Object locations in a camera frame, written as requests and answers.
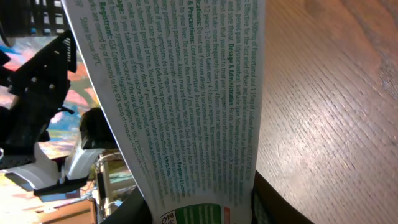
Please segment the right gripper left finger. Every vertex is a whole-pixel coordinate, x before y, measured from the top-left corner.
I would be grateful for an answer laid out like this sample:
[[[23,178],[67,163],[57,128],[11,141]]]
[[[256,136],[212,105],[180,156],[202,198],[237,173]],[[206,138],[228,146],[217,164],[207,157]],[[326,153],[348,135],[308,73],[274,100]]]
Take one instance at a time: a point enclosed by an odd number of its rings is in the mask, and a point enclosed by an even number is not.
[[[152,224],[152,215],[144,197],[136,187],[101,224]]]

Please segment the white green medicine box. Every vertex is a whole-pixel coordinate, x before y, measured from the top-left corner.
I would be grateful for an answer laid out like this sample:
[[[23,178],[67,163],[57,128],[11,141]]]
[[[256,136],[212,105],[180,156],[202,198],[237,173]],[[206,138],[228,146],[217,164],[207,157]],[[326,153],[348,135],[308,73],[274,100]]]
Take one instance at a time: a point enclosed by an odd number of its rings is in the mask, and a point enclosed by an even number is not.
[[[264,1],[63,7],[152,221],[251,223]]]

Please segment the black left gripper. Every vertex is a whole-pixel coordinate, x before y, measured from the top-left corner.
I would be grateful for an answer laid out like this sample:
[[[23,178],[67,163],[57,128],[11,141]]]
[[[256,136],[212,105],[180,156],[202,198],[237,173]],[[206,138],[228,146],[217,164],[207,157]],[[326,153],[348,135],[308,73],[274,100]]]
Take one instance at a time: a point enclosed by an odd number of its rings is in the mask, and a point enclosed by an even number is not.
[[[1,155],[32,156],[37,142],[50,140],[51,119],[63,112],[70,80],[76,72],[76,43],[67,30],[38,51],[17,70],[5,67],[11,58],[1,52],[1,86],[14,95],[10,107],[1,107]]]

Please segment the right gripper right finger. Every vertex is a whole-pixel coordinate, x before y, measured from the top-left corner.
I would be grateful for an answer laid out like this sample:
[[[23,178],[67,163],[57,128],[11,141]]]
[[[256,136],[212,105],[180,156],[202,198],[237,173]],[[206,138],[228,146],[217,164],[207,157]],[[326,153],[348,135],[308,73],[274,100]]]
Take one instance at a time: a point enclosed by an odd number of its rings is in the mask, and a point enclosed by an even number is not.
[[[288,203],[258,171],[254,176],[251,208],[252,224],[313,224]]]

